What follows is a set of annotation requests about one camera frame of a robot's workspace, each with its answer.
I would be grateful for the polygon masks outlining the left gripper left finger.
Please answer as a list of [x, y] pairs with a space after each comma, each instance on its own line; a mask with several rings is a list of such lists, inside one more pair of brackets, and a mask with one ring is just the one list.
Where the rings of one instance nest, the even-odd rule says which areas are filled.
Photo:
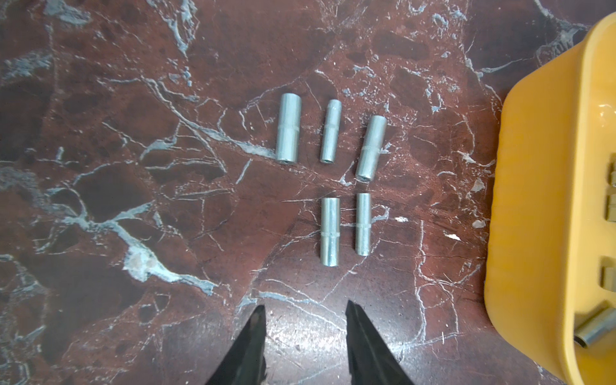
[[266, 308], [255, 308], [217, 370], [210, 384], [262, 384], [266, 379]]

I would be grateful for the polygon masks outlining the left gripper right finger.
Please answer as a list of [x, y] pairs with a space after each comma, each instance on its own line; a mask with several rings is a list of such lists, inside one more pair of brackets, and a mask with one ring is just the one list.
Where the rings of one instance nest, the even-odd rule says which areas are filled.
[[345, 314], [351, 383], [413, 385], [364, 309], [349, 300]]

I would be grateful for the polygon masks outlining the yellow plastic storage box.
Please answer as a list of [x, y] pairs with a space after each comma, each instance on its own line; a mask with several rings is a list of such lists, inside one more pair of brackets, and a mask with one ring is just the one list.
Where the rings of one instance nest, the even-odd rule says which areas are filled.
[[484, 303], [505, 341], [569, 384], [615, 381], [615, 17], [519, 81], [505, 99]]

